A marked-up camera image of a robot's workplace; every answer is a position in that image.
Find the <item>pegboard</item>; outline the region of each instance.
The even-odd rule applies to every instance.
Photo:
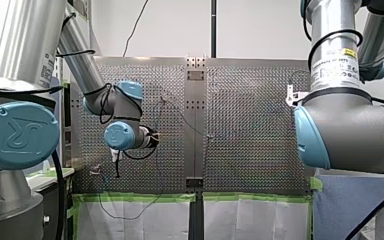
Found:
[[[205,191],[305,194],[293,109],[285,102],[288,84],[308,91],[308,74],[297,72],[305,67],[304,61],[207,62]]]
[[[107,191],[156,193],[184,192],[184,136],[180,113],[183,112],[185,59],[98,58],[97,64],[106,82],[131,80],[143,84],[144,100],[141,124],[162,133],[156,152],[146,160],[123,156],[119,163],[120,178],[115,178],[115,164],[103,141],[106,125],[99,117],[79,108],[79,142],[82,168],[74,184],[76,192]],[[150,150],[132,150],[134,157],[145,156]],[[102,176],[91,174],[100,165]]]
[[[161,144],[146,160],[124,157],[121,177],[114,178],[115,166],[103,141],[106,125],[80,106],[78,122],[73,119],[78,139],[72,140],[78,142],[83,163],[76,174],[76,192],[182,193],[190,166],[202,165],[201,175],[193,172],[203,178],[205,191],[305,194],[308,183],[297,155],[293,110],[285,103],[288,82],[296,91],[308,89],[305,74],[290,78],[305,69],[304,61],[206,59],[199,70],[204,79],[191,84],[190,62],[184,58],[96,60],[106,82],[143,84],[141,124],[158,129]],[[197,96],[204,101],[195,114],[190,106]],[[77,101],[82,95],[72,98]],[[198,128],[193,141],[200,144],[191,144],[193,127]],[[148,151],[129,153],[143,156]],[[104,179],[90,173],[97,165]]]

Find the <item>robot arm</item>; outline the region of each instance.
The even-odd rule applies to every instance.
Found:
[[[71,12],[65,10],[68,19]],[[62,29],[59,45],[61,53],[80,52],[87,49],[86,42],[76,21],[68,21]],[[105,130],[104,139],[111,149],[128,150],[149,148],[158,144],[153,130],[140,126],[142,117],[142,85],[120,81],[116,86],[105,84],[95,60],[90,54],[65,58],[81,91],[83,106],[95,115],[114,116],[117,121]]]
[[[358,55],[354,14],[361,0],[312,0],[306,9],[313,25],[312,84],[295,110],[306,165],[384,173],[384,106],[374,106],[359,86],[363,72],[368,79],[384,76],[384,64],[377,62],[384,55],[384,0],[365,4],[371,13]],[[325,38],[332,32],[338,33]]]
[[[86,50],[76,21],[63,25],[65,0],[10,1],[0,43],[0,170],[20,170],[46,160],[59,142],[49,89],[57,46],[62,54]],[[65,17],[70,13],[65,10]],[[153,131],[140,126],[142,86],[107,87],[89,54],[65,58],[95,115],[114,116],[104,139],[112,149],[154,147]]]
[[[384,1],[368,2],[364,42],[358,50],[360,76],[365,81],[384,77]]]

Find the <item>blue cover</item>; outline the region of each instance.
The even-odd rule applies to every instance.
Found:
[[[46,160],[57,147],[59,125],[42,105],[0,105],[0,170],[21,170]]]
[[[110,148],[124,151],[135,143],[135,133],[129,124],[114,122],[105,129],[104,140]]]
[[[323,182],[323,191],[314,193],[314,240],[345,239],[384,199],[384,178],[339,175],[317,178]]]
[[[132,81],[121,81],[118,83],[118,87],[121,88],[128,96],[142,100],[143,90],[142,84]]]
[[[329,155],[320,132],[305,107],[295,109],[298,154],[310,167],[330,169]]]

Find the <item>silver robot arm segment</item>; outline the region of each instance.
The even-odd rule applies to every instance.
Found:
[[[70,11],[65,10],[68,19]],[[67,21],[62,29],[58,45],[62,54],[87,49],[76,21]],[[120,81],[111,87],[105,84],[98,66],[90,54],[79,54],[65,58],[81,91],[83,106],[95,115],[111,115],[116,120],[105,130],[104,139],[115,150],[155,147],[158,139],[152,129],[140,126],[142,117],[142,85]]]
[[[309,59],[311,92],[295,110],[298,150],[308,166],[384,173],[384,106],[374,106],[359,86],[359,62],[373,69],[379,64],[369,63],[384,54],[384,17],[371,8],[380,5],[368,3],[369,22],[383,25],[372,30],[383,30],[370,32],[373,27],[366,26],[359,61],[354,14],[361,4],[312,0],[306,9],[313,25],[314,54]]]
[[[372,0],[364,28],[364,42],[358,50],[362,81],[384,77],[384,0]]]

